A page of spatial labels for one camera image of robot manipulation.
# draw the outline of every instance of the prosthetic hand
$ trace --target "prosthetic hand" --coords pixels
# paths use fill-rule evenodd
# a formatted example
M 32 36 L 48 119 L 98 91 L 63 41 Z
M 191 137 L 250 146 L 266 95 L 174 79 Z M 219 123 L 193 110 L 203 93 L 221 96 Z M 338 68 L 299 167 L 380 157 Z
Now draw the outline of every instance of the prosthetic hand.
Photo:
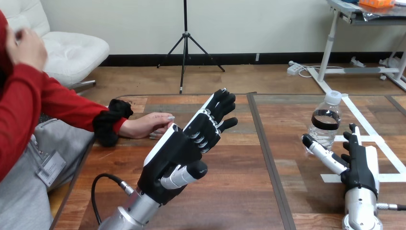
M 238 123 L 235 117 L 222 121 L 235 109 L 235 100 L 226 89 L 218 90 L 184 129 L 171 125 L 145 158 L 136 190 L 124 181 L 119 183 L 130 197 L 99 229 L 140 230 L 187 184 L 204 177 L 207 165 L 200 160 L 202 154 L 217 144 L 225 129 Z
M 350 124 L 350 129 L 352 133 L 344 132 L 348 142 L 343 143 L 350 155 L 339 157 L 308 134 L 302 136 L 302 142 L 331 171 L 340 175 L 345 184 L 343 229 L 382 230 L 376 204 L 379 194 L 378 154 L 375 147 L 361 145 L 360 129 L 355 124 Z

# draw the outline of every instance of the white leather cushion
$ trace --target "white leather cushion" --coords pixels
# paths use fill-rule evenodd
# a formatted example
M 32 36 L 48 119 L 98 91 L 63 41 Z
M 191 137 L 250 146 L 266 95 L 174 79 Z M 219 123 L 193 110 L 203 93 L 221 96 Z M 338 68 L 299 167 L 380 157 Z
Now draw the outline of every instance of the white leather cushion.
M 0 0 L 0 10 L 14 31 L 27 27 L 40 37 L 50 31 L 40 0 Z
M 44 71 L 66 87 L 87 77 L 110 51 L 105 41 L 84 34 L 49 32 L 42 38 L 48 52 Z

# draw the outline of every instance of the plastic water bottle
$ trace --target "plastic water bottle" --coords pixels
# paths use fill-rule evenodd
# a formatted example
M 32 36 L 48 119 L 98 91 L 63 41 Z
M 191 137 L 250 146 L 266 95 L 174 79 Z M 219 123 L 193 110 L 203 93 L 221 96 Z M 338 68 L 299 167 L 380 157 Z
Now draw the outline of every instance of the plastic water bottle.
M 328 92 L 324 102 L 313 112 L 312 124 L 308 130 L 311 137 L 330 151 L 340 125 L 341 110 L 338 105 L 341 97 L 342 95 L 338 91 Z

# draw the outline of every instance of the black baseboard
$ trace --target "black baseboard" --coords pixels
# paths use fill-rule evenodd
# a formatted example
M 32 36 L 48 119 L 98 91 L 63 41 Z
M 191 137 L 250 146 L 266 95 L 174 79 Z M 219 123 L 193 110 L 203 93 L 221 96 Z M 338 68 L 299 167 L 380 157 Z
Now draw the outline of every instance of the black baseboard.
M 334 52 L 330 55 L 329 63 L 349 63 L 353 56 L 364 63 L 378 63 L 380 59 L 390 56 L 390 52 Z M 297 63 L 320 63 L 323 59 L 322 52 L 316 53 L 263 53 L 259 54 L 259 61 L 255 61 L 257 54 L 212 54 L 213 59 L 220 65 L 264 65 L 288 64 L 289 61 Z M 101 66 L 156 66 L 164 54 L 140 55 L 109 55 Z M 174 54 L 162 66 L 181 66 L 182 55 Z M 204 54 L 191 54 L 187 60 L 189 66 L 213 65 Z

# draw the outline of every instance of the person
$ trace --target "person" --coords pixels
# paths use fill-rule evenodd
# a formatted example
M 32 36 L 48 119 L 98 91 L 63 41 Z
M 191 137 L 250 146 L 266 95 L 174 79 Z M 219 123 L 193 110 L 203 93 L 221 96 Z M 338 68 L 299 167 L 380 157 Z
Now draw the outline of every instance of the person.
M 117 117 L 116 112 L 48 77 L 42 71 L 46 59 L 41 38 L 30 29 L 15 34 L 0 12 L 1 229 L 50 227 L 53 218 L 47 192 L 72 178 L 82 150 L 98 126 L 102 126 L 99 136 L 109 137 L 101 133 L 105 131 L 127 138 L 151 134 L 159 139 L 173 122 L 168 113 L 152 113 L 137 120 Z M 41 112 L 58 120 L 38 125 Z M 54 182 L 46 184 L 38 174 L 46 171 L 45 156 L 56 154 L 66 165 Z

